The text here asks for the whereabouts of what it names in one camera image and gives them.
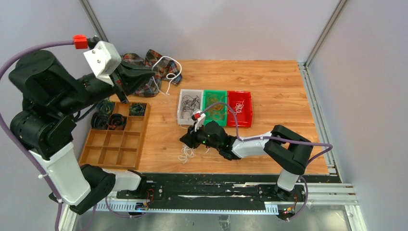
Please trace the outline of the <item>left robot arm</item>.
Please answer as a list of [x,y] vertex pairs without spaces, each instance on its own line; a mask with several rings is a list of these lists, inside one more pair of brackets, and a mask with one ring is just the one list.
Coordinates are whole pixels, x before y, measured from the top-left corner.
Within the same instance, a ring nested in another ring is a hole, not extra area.
[[53,183],[50,198],[83,214],[113,191],[129,191],[136,199],[147,194],[146,177],[136,171],[112,171],[79,165],[72,131],[75,113],[118,94],[122,100],[154,75],[144,66],[121,62],[113,85],[88,74],[73,78],[47,50],[23,54],[9,73],[23,95],[23,109],[10,123],[15,138]]

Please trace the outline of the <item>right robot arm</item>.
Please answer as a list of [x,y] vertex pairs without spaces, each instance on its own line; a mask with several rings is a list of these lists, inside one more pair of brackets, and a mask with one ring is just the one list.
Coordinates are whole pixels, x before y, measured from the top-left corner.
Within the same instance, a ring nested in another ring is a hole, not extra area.
[[255,155],[271,157],[282,168],[275,195],[283,201],[294,195],[295,183],[305,173],[313,149],[308,139],[283,125],[275,125],[272,131],[259,136],[239,138],[227,134],[218,123],[210,122],[198,129],[189,126],[180,141],[193,149],[200,145],[216,149],[230,161]]

